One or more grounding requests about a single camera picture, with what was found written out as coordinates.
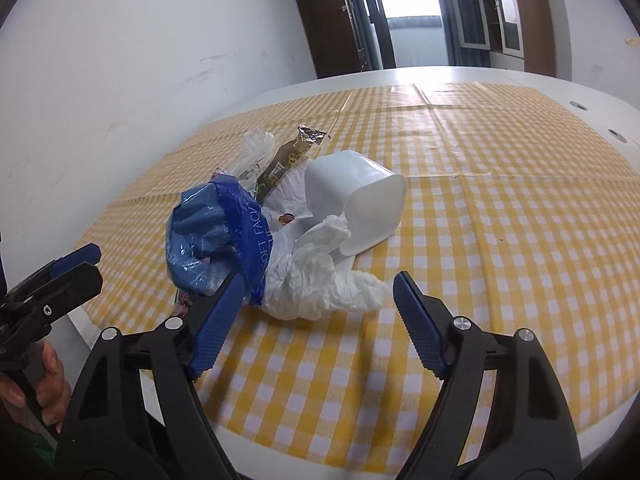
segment white table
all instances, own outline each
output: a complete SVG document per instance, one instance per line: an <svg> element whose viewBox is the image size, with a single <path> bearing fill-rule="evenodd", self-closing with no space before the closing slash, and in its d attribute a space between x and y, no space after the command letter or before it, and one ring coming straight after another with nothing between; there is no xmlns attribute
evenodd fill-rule
<svg viewBox="0 0 640 480"><path fill-rule="evenodd" d="M226 110L218 118L221 119L255 108L329 92L417 82L421 85L450 82L483 82L535 88L585 121L640 173L640 111L620 99L585 86L561 79L511 70L430 66L344 75L265 92L252 101ZM581 104L586 110L575 107L571 102ZM626 139L626 142L618 140L616 136L610 133L610 129L621 134ZM81 309L71 313L70 318L84 341L89 346L92 346L100 333L98 327L91 322L84 310ZM86 348L66 348L65 351L75 354L76 352L86 352ZM65 359L64 352L61 352L61 355ZM145 375L142 375L142 379L147 409L161 420L158 399L155 395L153 384ZM591 456L613 435L620 422L624 419L633 400L634 397L624 402L607 418L591 426L578 436L580 452L583 458ZM216 434L236 469L255 480L297 480L299 478L308 480L342 480L347 478L353 480L386 480L393 478L389 475L351 472L306 462L259 446L224 428L216 428Z"/></svg>

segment blue gripper pad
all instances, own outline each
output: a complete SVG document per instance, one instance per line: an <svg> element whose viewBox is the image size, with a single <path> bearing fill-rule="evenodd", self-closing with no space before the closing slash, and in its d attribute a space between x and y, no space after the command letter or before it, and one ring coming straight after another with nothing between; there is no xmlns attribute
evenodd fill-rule
<svg viewBox="0 0 640 480"><path fill-rule="evenodd" d="M213 367L243 301L244 279L236 274L193 336L193 354L186 366L192 379Z"/></svg>
<svg viewBox="0 0 640 480"><path fill-rule="evenodd" d="M394 278L396 307L422 366L444 380L449 365L444 359L442 334L423 306L423 295L419 293L414 280L407 276L400 272Z"/></svg>
<svg viewBox="0 0 640 480"><path fill-rule="evenodd" d="M51 266L49 277L53 280L85 262L95 265L100 261L101 257L100 247L96 244L87 244L84 247L80 247L77 251L56 260Z"/></svg>

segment blue plastic wrapper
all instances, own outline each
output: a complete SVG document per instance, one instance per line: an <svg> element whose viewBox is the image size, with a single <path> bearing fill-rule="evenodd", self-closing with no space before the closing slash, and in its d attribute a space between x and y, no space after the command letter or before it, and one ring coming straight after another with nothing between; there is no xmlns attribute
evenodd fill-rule
<svg viewBox="0 0 640 480"><path fill-rule="evenodd" d="M180 290L204 296L234 270L245 299L259 306L272 245L260 205L235 177L219 174L181 194L167 223L167 270Z"/></svg>

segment yellow checkered tablecloth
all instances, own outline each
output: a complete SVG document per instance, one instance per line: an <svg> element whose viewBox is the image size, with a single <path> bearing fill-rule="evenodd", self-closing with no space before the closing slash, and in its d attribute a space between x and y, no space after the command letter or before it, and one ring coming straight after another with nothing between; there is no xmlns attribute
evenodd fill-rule
<svg viewBox="0 0 640 480"><path fill-rule="evenodd" d="M577 429L640 387L640 176L581 120L536 90L489 84L389 86L277 104L207 125L133 183L82 243L102 248L104 328L150 330L175 288L164 229L179 193L206 181L261 126L282 143L299 123L404 174L396 234L356 259L482 328L536 332ZM440 383L395 309L318 322L245 307L198 393L209 418L263 446L328 465L396 473ZM466 448L478 452L492 377Z"/></svg>

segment table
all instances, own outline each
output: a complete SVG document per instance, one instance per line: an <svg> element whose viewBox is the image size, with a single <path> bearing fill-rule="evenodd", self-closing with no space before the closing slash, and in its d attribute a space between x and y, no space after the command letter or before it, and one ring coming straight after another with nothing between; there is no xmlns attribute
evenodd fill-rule
<svg viewBox="0 0 640 480"><path fill-rule="evenodd" d="M537 89L585 121L640 173L640 150L638 149L640 135L637 127L637 124L640 124L638 121L640 112L613 97L580 85L506 70L424 67L340 76L267 92L248 104L228 110L223 117L326 92L388 85L420 84L429 86L439 83L476 81ZM571 101L581 104L586 109L575 107L570 103ZM609 129L622 134L627 142L618 140L619 137L610 133ZM88 320L84 311L74 313L72 319L88 342L95 340L99 330ZM152 397L152 388L148 384L145 385L145 391ZM619 421L622 420L629 405L629 402L620 404L615 412L580 434L580 447L584 456L593 452L608 439ZM348 478L389 478L383 474L345 472L341 469L306 462L258 446L224 428L216 428L216 433L239 471L257 478L257 480L301 477L342 478L343 476L348 476ZM266 461L269 463L268 468L264 466Z"/></svg>

